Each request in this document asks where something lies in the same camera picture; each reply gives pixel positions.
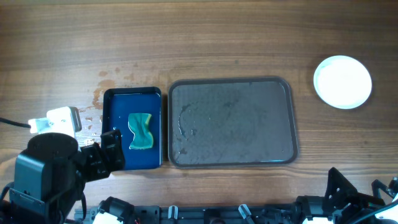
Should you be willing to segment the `green yellow sponge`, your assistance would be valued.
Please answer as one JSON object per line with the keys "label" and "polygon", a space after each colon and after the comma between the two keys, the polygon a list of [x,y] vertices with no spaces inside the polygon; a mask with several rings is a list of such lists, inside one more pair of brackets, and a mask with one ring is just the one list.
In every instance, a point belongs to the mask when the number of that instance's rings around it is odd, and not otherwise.
{"label": "green yellow sponge", "polygon": [[153,147],[154,137],[149,129],[151,117],[149,113],[129,114],[128,127],[134,135],[129,145],[130,149],[146,150]]}

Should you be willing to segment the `white plate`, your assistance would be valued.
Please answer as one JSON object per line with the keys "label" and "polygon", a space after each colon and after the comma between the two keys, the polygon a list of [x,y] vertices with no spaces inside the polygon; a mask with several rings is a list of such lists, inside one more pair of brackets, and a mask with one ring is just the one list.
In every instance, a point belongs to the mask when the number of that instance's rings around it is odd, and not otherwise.
{"label": "white plate", "polygon": [[315,69],[313,86],[326,104],[350,110],[368,100],[373,83],[370,73],[360,61],[335,55],[324,59]]}

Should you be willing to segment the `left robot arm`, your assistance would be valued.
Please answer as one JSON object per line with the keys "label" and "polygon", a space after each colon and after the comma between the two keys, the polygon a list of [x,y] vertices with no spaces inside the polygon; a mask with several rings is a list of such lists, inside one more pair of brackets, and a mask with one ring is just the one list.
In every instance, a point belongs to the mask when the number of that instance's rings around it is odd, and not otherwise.
{"label": "left robot arm", "polygon": [[1,192],[1,223],[65,223],[75,202],[86,205],[86,183],[124,169],[121,140],[117,129],[84,147],[62,133],[33,137]]}

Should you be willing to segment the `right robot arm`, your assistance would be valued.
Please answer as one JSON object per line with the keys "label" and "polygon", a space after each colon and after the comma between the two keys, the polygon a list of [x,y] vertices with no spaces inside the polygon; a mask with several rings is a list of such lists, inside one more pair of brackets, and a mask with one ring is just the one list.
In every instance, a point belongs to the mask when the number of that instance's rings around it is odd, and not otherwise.
{"label": "right robot arm", "polygon": [[325,195],[299,196],[293,223],[397,223],[397,177],[388,185],[371,183],[372,195],[362,194],[340,172],[328,171]]}

